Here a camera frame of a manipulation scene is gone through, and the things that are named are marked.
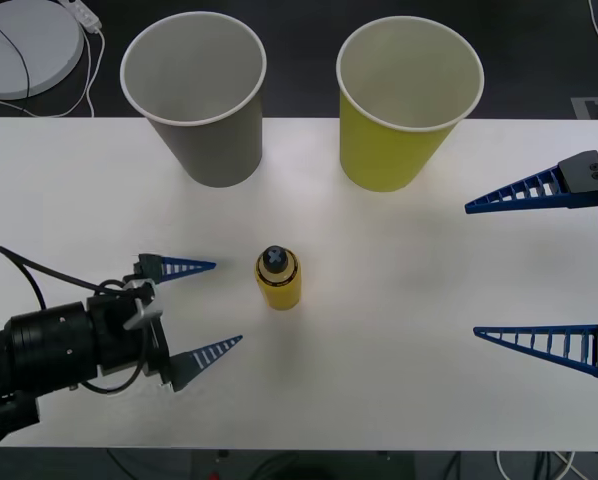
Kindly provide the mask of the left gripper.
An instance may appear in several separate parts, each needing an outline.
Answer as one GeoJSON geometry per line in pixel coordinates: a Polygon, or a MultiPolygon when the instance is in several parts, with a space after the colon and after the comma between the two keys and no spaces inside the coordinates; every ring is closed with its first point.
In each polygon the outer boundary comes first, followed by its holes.
{"type": "MultiPolygon", "coordinates": [[[[214,262],[139,254],[133,265],[132,281],[151,281],[156,285],[213,270],[214,262]]],[[[102,375],[135,367],[123,386],[131,386],[141,373],[159,375],[174,391],[183,390],[202,372],[232,350],[242,335],[174,355],[161,323],[162,308],[156,300],[138,307],[139,298],[99,294],[86,301],[92,321],[95,360],[102,375]]]]}

